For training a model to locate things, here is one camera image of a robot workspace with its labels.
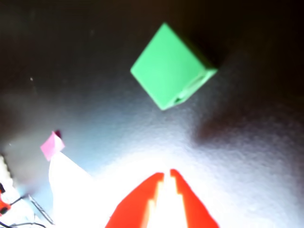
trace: red component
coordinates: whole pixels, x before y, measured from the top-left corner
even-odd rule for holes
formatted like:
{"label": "red component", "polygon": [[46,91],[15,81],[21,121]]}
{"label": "red component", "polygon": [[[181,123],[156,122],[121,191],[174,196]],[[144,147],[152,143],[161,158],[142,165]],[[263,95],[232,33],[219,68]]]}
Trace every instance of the red component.
{"label": "red component", "polygon": [[[193,193],[177,170],[171,170],[177,191],[183,195],[188,228],[219,228],[206,207]],[[106,228],[146,228],[149,218],[148,200],[156,200],[156,186],[164,174],[156,173],[141,183],[116,207]]]}
{"label": "red component", "polygon": [[3,202],[0,195],[0,217],[4,215],[10,208],[11,205]]}

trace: green block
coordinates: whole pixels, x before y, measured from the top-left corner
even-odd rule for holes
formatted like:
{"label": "green block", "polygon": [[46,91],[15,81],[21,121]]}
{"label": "green block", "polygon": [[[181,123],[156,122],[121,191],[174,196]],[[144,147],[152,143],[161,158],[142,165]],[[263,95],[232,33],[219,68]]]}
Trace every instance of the green block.
{"label": "green block", "polygon": [[186,101],[216,73],[163,23],[131,68],[131,73],[160,109]]}

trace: black background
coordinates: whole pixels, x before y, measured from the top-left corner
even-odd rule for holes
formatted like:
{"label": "black background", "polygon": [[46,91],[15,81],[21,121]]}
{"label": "black background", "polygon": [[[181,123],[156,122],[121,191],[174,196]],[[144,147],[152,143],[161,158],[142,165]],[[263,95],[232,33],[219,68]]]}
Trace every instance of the black background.
{"label": "black background", "polygon": [[[207,167],[235,203],[223,211],[303,227],[301,9],[265,0],[1,0],[0,150],[19,191],[52,211],[39,147],[59,129],[64,154],[93,176],[125,147],[144,154],[141,145],[157,145],[196,160],[186,165],[199,176]],[[130,68],[164,21],[219,71],[161,112]],[[221,208],[212,214],[229,227]]]}

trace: cable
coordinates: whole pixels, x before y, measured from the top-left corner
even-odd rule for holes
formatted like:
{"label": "cable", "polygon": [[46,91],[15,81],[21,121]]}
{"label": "cable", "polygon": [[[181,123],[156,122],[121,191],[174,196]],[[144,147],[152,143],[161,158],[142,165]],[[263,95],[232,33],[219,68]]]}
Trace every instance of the cable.
{"label": "cable", "polygon": [[24,225],[36,225],[36,226],[41,226],[41,227],[46,228],[45,225],[42,225],[42,224],[36,223],[36,222],[25,222],[25,223],[20,223],[20,224],[14,224],[14,225],[11,225],[11,227],[19,227],[19,226],[24,226]]}
{"label": "cable", "polygon": [[5,227],[5,228],[15,228],[15,227],[19,227],[19,226],[24,226],[24,225],[36,225],[36,226],[41,226],[43,228],[46,228],[46,226],[40,224],[40,223],[36,223],[36,222],[26,222],[26,223],[21,223],[21,224],[13,224],[13,225],[5,225],[4,223],[0,222],[0,225]]}
{"label": "cable", "polygon": [[22,200],[23,198],[24,198],[24,197],[18,198],[17,200],[15,200],[14,202],[12,202],[10,205],[13,205],[13,204],[17,203],[19,200]]}
{"label": "cable", "polygon": [[0,225],[2,225],[3,227],[6,227],[6,228],[13,228],[13,227],[10,227],[8,225],[5,225],[4,223],[0,222]]}

